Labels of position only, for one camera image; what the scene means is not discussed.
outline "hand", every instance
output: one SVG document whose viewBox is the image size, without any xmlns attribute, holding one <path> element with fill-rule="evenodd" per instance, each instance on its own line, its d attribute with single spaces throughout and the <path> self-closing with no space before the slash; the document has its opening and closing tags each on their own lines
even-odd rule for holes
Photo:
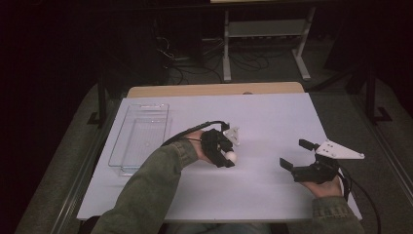
<svg viewBox="0 0 413 234">
<path fill-rule="evenodd" d="M 204 131 L 195 131 L 194 133 L 188 134 L 185 137 L 187 137 L 189 141 L 192 143 L 192 146 L 194 146 L 195 151 L 197 152 L 197 155 L 198 155 L 198 159 L 204 160 L 212 164 L 212 162 L 205 155 L 203 148 L 201 147 L 200 139 L 201 139 L 201 134 L 203 132 Z"/>
<path fill-rule="evenodd" d="M 317 198 L 343 196 L 338 176 L 322 184 L 314 182 L 301 182 L 301 184 L 307 187 Z"/>
</svg>

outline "olive green jacket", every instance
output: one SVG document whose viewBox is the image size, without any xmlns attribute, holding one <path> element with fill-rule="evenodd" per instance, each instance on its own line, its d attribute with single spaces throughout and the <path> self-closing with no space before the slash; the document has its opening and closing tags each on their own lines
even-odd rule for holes
<svg viewBox="0 0 413 234">
<path fill-rule="evenodd" d="M 155 150 L 119 195 L 115 207 L 94 227 L 97 233 L 158 233 L 175 195 L 181 171 L 198 160 L 189 140 Z M 314 233 L 363 233 L 342 197 L 315 199 Z"/>
</svg>

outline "ball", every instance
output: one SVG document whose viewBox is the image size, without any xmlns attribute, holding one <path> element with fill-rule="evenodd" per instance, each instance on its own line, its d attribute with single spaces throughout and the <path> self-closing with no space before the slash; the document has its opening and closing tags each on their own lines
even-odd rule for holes
<svg viewBox="0 0 413 234">
<path fill-rule="evenodd" d="M 237 162 L 237 154 L 233 151 L 226 152 L 225 158 L 231 160 L 234 164 Z"/>
</svg>

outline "white tabletop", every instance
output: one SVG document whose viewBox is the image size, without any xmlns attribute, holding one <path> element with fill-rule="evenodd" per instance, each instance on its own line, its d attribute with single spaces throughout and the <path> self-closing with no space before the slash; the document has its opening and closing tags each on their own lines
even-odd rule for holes
<svg viewBox="0 0 413 234">
<path fill-rule="evenodd" d="M 169 105 L 168 137 L 206 121 L 220 120 L 240 127 L 241 145 L 234 147 L 236 166 L 218 169 L 199 161 L 185 168 L 166 221 L 286 222 L 312 217 L 313 195 L 293 181 L 279 160 L 283 157 L 294 166 L 308 166 L 315 162 L 314 152 L 300 147 L 299 138 L 321 143 L 327 136 L 308 94 L 266 94 L 125 98 L 78 212 L 79 219 L 102 215 L 114 207 L 129 179 L 108 166 L 116 137 L 130 104 L 153 103 Z M 349 205 L 361 218 L 353 196 Z"/>
</svg>

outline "person's arm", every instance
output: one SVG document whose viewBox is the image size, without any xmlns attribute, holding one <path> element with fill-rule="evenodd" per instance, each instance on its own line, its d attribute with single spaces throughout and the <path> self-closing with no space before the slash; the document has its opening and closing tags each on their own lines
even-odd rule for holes
<svg viewBox="0 0 413 234">
<path fill-rule="evenodd" d="M 188 137 L 199 138 L 201 133 Z M 206 160 L 201 146 L 183 139 L 155 150 L 131 177 L 115 207 L 103 214 L 93 233 L 158 233 L 184 167 Z"/>
<path fill-rule="evenodd" d="M 302 184 L 316 196 L 313 200 L 313 233 L 364 233 L 360 222 L 342 195 L 338 176 L 323 184 Z"/>
</svg>

